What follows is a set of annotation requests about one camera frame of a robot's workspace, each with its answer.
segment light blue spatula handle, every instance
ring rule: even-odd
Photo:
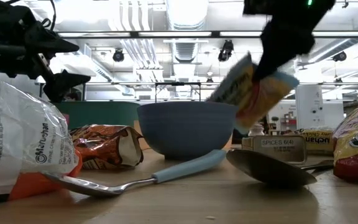
[[[220,149],[214,149],[207,155],[201,156],[181,164],[169,167],[167,169],[158,171],[152,175],[157,179],[156,183],[162,183],[173,180],[186,175],[195,174],[214,166],[219,165],[226,156],[226,152]]]

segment blue bowl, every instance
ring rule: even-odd
[[[225,103],[184,101],[137,108],[147,144],[166,159],[190,160],[222,149],[236,122],[237,107]]]

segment metal spoon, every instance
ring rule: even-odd
[[[323,161],[306,167],[297,167],[265,154],[232,149],[226,155],[228,161],[252,178],[276,187],[299,187],[317,182],[306,170],[332,169],[334,161]]]
[[[80,194],[94,197],[112,197],[120,195],[129,187],[139,184],[159,184],[173,180],[186,175],[195,174],[214,166],[219,165],[225,158],[226,152],[220,149],[212,150],[205,156],[201,156],[191,161],[169,167],[152,174],[151,178],[128,182],[115,187],[107,187],[87,180],[81,180],[74,177],[67,177],[61,174],[43,172],[42,174],[53,182],[60,184],[62,187]]]

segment wooden table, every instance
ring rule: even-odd
[[[321,159],[313,157],[308,163]],[[81,176],[114,185],[148,178],[171,165],[146,150],[145,161],[134,170],[88,171]],[[338,180],[332,172],[319,175],[318,180],[298,191],[267,189],[225,160],[209,172],[131,189],[107,200],[61,190],[0,203],[0,223],[358,224],[358,185]]]

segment green wall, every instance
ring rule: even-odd
[[[68,101],[55,103],[64,114],[70,116],[68,129],[87,124],[117,124],[134,126],[137,120],[137,103],[132,102],[90,102]]]

